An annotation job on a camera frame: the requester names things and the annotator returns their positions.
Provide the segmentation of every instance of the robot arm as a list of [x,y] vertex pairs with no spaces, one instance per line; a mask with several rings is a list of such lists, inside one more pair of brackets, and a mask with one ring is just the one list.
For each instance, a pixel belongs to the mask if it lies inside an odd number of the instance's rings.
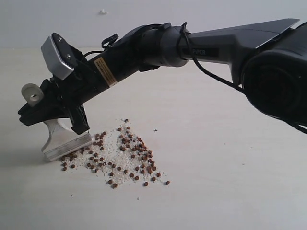
[[[182,67],[189,60],[209,76],[244,93],[266,115],[291,124],[307,125],[303,103],[307,84],[307,26],[291,29],[298,19],[283,19],[213,31],[190,33],[185,25],[140,26],[120,40],[115,34],[102,42],[104,51],[83,55],[53,33],[42,53],[53,77],[44,80],[36,103],[25,104],[20,121],[33,125],[70,118],[72,129],[89,129],[83,103],[133,73]],[[87,60],[89,54],[98,53]],[[198,61],[228,64],[233,83],[206,71]],[[24,86],[23,91],[31,89]]]

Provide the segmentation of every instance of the white table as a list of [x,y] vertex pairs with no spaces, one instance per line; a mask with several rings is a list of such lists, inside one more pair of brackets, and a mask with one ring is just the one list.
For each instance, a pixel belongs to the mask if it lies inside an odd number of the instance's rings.
[[[204,66],[230,79],[227,66]],[[21,87],[50,76],[39,49],[0,50],[1,230],[306,229],[307,136],[192,62],[137,73],[85,104],[92,134],[128,118],[169,186],[112,190],[85,168],[45,163],[47,128],[17,111]]]

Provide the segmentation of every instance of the pile of seeds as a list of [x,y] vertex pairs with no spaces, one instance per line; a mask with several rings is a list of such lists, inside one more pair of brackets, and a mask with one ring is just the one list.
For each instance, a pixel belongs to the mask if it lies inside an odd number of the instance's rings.
[[164,172],[156,166],[153,151],[134,134],[129,121],[123,121],[114,130],[95,134],[90,146],[62,157],[62,170],[84,166],[93,173],[103,173],[108,177],[106,184],[112,188],[140,179],[145,187],[156,182],[169,185],[170,181],[163,179],[166,177]]

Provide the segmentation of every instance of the yellow label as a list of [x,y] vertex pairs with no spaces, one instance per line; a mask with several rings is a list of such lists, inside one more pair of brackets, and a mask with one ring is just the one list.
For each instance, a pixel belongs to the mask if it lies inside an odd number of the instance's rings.
[[110,71],[109,67],[106,65],[106,62],[102,57],[96,59],[94,61],[94,64],[96,65],[102,77],[106,80],[106,83],[110,87],[112,87],[117,83],[117,80],[115,79],[114,75],[112,74],[112,72]]

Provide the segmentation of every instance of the white wall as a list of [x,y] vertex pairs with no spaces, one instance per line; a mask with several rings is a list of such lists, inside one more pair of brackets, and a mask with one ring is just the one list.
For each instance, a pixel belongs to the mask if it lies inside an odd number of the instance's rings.
[[[101,9],[109,12],[98,15]],[[78,47],[147,23],[182,24],[192,32],[287,17],[307,20],[304,0],[1,0],[0,48],[40,47],[52,32]]]

